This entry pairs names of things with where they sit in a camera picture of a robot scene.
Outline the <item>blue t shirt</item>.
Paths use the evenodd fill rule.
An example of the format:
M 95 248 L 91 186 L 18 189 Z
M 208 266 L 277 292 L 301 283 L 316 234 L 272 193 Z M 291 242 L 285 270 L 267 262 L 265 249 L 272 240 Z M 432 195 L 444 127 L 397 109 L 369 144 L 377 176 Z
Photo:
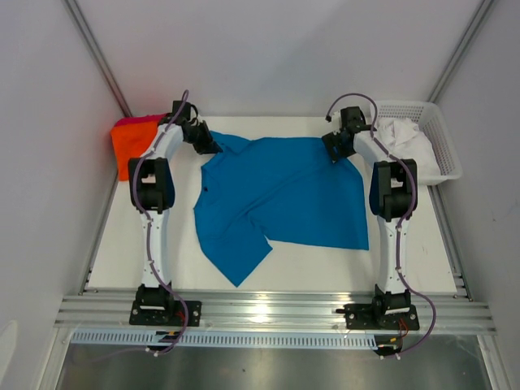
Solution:
M 201 166 L 196 232 L 234 286 L 269 255 L 270 241 L 369 248 L 362 175 L 348 159 L 333 163 L 321 139 L 212 135 L 223 152 Z

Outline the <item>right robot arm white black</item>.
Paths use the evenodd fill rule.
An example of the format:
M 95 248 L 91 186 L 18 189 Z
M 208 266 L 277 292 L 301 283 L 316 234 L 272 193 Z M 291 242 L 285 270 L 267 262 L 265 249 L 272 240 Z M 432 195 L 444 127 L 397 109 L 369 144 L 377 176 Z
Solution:
M 412 311 L 411 291 L 405 280 L 406 239 L 410 218 L 418 203 L 417 165 L 394 156 L 375 135 L 358 106 L 339 111 L 340 127 L 322 137 L 331 160 L 355 154 L 372 166 L 369 207 L 379 226 L 379 281 L 368 305 L 347 305 L 349 322 L 374 322 L 391 327 Z

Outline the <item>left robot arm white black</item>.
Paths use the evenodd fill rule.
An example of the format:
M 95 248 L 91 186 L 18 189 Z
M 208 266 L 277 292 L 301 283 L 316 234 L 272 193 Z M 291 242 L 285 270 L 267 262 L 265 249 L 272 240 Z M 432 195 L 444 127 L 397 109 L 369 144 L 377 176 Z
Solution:
M 128 161 L 131 202 L 140 214 L 145 239 L 143 274 L 134 311 L 147 311 L 160 325 L 170 323 L 176 316 L 176 296 L 172 293 L 167 261 L 168 218 L 176 199 L 170 160 L 184 143 L 197 154 L 222 151 L 196 106 L 188 102 L 186 93 L 172 103 L 171 113 L 159 120 L 150 146 L 141 156 Z

